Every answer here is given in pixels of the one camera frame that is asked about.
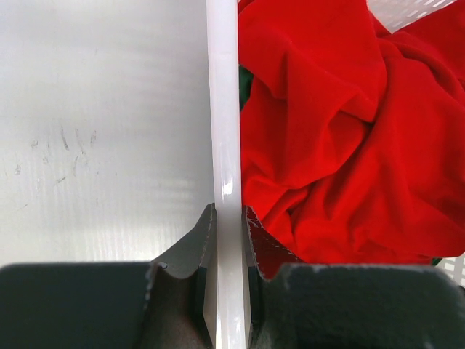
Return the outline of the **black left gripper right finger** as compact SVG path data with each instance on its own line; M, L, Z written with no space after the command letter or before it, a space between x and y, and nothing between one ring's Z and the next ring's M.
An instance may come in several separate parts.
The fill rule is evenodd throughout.
M462 348L464 289L424 265L307 264L243 210L250 348Z

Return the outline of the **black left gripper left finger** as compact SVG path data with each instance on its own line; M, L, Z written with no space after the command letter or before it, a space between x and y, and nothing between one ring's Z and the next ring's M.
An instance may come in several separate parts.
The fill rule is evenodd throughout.
M212 348L217 213L150 262L16 263L1 268L3 348Z

